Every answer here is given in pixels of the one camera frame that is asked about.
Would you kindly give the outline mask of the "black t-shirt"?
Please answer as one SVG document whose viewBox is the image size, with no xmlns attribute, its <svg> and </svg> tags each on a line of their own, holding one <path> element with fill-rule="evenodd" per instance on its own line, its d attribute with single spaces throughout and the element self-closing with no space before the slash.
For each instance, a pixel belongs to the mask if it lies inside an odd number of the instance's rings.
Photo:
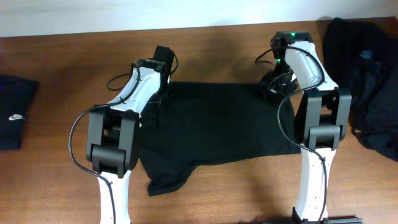
<svg viewBox="0 0 398 224">
<path fill-rule="evenodd" d="M 137 138 L 150 196 L 180 189 L 198 166 L 300 152 L 291 103 L 267 101 L 257 83 L 175 82 L 146 105 Z"/>
</svg>

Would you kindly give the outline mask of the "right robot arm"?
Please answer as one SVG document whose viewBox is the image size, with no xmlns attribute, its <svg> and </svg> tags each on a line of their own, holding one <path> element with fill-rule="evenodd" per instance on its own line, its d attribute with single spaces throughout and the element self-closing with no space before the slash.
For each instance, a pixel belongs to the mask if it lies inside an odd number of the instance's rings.
<svg viewBox="0 0 398 224">
<path fill-rule="evenodd" d="M 327 74 L 308 32 L 278 31 L 270 45 L 275 67 L 260 81 L 264 95 L 278 111 L 291 97 L 302 95 L 295 137 L 287 138 L 302 155 L 292 223 L 362 223 L 356 216 L 329 217 L 326 205 L 331 164 L 348 127 L 351 93 Z"/>
</svg>

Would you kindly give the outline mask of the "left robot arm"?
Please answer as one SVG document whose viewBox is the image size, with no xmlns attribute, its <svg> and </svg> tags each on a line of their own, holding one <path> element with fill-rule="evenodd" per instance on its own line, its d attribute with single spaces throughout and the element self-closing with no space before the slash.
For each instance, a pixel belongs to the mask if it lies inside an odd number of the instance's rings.
<svg viewBox="0 0 398 224">
<path fill-rule="evenodd" d="M 134 135 L 145 107 L 167 95 L 177 67 L 174 51 L 158 45 L 152 57 L 132 63 L 126 84 L 111 101 L 89 112 L 86 158 L 99 183 L 101 223 L 131 221 L 129 178 L 138 159 Z"/>
</svg>

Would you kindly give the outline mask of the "black clothes pile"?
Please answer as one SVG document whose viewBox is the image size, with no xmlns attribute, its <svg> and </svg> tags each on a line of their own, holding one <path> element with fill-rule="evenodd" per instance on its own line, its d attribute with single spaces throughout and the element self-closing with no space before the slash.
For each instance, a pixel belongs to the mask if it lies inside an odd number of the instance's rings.
<svg viewBox="0 0 398 224">
<path fill-rule="evenodd" d="M 352 95 L 350 125 L 367 149 L 397 160 L 397 37 L 372 22 L 334 18 L 323 38 L 324 66 Z"/>
</svg>

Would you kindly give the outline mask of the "folded black Nike garment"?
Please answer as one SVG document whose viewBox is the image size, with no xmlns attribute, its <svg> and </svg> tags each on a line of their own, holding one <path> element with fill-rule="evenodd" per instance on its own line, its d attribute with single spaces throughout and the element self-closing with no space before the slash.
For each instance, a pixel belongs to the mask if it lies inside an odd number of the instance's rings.
<svg viewBox="0 0 398 224">
<path fill-rule="evenodd" d="M 1 75 L 1 150 L 20 149 L 26 113 L 39 82 Z"/>
</svg>

